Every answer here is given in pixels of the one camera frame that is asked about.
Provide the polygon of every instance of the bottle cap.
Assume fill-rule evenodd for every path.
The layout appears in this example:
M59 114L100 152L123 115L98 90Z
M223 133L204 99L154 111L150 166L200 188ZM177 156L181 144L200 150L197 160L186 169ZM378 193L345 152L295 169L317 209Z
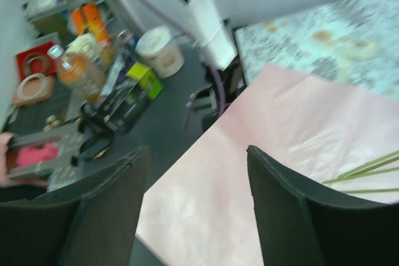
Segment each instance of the bottle cap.
M63 53L64 50L60 45L54 45L49 49L49 51L47 51L47 55L52 59L58 59Z

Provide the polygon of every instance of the pink paper sheet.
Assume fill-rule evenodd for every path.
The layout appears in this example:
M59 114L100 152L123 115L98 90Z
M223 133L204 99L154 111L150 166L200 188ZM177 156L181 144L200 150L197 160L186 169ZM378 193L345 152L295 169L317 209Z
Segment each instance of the pink paper sheet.
M256 145L318 181L399 150L399 102L267 65L145 194L137 236L167 265L263 265L246 164ZM399 188L399 173L332 185ZM362 194L392 202L399 192Z

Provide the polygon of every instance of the clear bottle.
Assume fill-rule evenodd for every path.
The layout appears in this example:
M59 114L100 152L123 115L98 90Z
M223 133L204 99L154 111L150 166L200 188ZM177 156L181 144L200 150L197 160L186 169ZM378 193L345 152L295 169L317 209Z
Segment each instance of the clear bottle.
M47 54L55 60L59 80L88 102L96 103L107 80L106 75L86 56L65 53L60 45L52 46Z

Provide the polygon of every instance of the patterned tabletop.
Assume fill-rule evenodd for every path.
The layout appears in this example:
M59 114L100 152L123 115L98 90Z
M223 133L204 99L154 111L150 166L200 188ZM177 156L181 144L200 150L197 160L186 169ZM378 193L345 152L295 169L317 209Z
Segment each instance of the patterned tabletop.
M343 0L243 27L251 83L267 62L399 100L399 0Z

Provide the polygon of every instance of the white container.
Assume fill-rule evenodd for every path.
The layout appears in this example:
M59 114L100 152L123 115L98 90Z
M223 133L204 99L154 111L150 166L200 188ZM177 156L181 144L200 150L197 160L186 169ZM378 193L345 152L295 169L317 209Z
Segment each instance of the white container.
M166 26L146 32L138 40L136 51L160 78L172 76L184 64L180 49Z

